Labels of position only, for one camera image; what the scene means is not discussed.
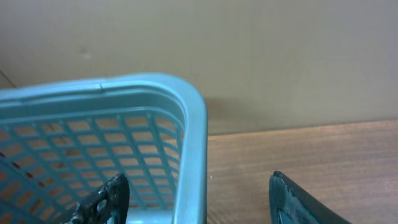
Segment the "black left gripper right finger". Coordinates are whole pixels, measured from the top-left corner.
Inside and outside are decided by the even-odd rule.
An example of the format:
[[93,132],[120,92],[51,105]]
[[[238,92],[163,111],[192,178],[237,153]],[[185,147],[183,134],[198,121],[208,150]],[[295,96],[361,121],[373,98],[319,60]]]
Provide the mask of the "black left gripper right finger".
[[272,224],[348,224],[281,171],[269,179],[269,205]]

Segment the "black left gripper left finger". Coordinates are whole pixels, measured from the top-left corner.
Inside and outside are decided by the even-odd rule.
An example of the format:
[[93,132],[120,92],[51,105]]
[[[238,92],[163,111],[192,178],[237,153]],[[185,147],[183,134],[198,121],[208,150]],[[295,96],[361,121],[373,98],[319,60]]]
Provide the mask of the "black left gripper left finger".
[[116,174],[67,213],[67,224],[125,224],[129,209],[129,183],[125,174]]

